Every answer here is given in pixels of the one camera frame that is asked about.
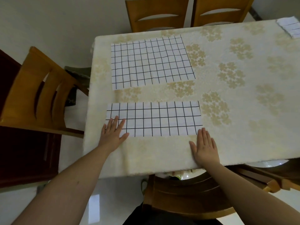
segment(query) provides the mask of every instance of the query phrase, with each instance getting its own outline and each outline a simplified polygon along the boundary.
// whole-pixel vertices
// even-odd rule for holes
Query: finger
[[[119,126],[116,129],[116,132],[120,133],[125,123],[125,118],[120,122]]]
[[[210,135],[209,135],[208,131],[206,131],[206,136],[207,136],[208,145],[212,147],[212,140],[210,138]]]
[[[114,121],[112,122],[111,130],[112,130],[113,132],[115,131],[115,129],[116,129],[116,127],[117,127],[118,119],[119,119],[119,117],[116,116],[115,119],[114,119]]]
[[[111,126],[112,126],[112,122],[113,122],[113,119],[112,119],[112,118],[110,118],[110,120],[109,120],[109,122],[108,122],[108,124],[107,124],[107,128],[106,128],[106,132],[105,132],[105,133],[107,133],[107,132],[109,132],[109,131],[110,131],[110,129],[111,129]]]
[[[216,144],[216,142],[215,142],[215,140],[212,138],[212,147],[216,150],[216,151],[218,151],[218,148],[217,148],[217,144]]]
[[[190,148],[193,152],[193,154],[195,155],[197,153],[197,146],[195,145],[195,143],[193,141],[189,141],[190,144]]]
[[[197,133],[197,147],[200,147],[204,145],[203,143],[203,137],[202,137],[202,132],[201,129],[198,129],[198,133]]]
[[[102,130],[101,130],[101,136],[104,135],[106,129],[106,124],[103,125]]]
[[[205,128],[202,128],[202,137],[203,137],[203,143],[204,145],[208,145],[207,135]]]
[[[120,144],[123,143],[127,139],[128,136],[129,136],[129,132],[123,134],[123,136],[120,137]]]

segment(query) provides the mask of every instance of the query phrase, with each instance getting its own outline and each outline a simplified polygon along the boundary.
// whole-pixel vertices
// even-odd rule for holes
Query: forearm
[[[220,163],[204,165],[246,225],[300,224],[300,213]]]
[[[33,199],[13,225],[79,224],[107,157],[107,150],[96,148],[77,160]]]

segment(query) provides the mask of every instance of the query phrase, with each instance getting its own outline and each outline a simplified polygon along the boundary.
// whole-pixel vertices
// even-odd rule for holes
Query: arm
[[[197,146],[189,143],[197,164],[220,185],[245,224],[300,224],[298,211],[220,164],[217,145],[205,128],[198,130]]]
[[[99,145],[58,174],[25,208],[13,225],[79,224],[108,155],[126,140],[118,117],[103,125]]]

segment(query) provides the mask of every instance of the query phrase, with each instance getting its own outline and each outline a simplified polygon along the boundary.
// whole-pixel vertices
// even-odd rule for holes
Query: dark red wooden cabinet
[[[0,111],[21,65],[0,50]],[[61,135],[0,126],[0,188],[58,174]]]

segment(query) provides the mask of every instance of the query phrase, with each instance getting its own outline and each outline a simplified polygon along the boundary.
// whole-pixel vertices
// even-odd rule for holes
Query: table
[[[111,44],[181,34],[196,80],[112,90]],[[107,103],[200,102],[223,165],[300,157],[300,39],[275,20],[95,38],[84,154],[97,146]],[[196,168],[196,136],[129,137],[100,178]]]

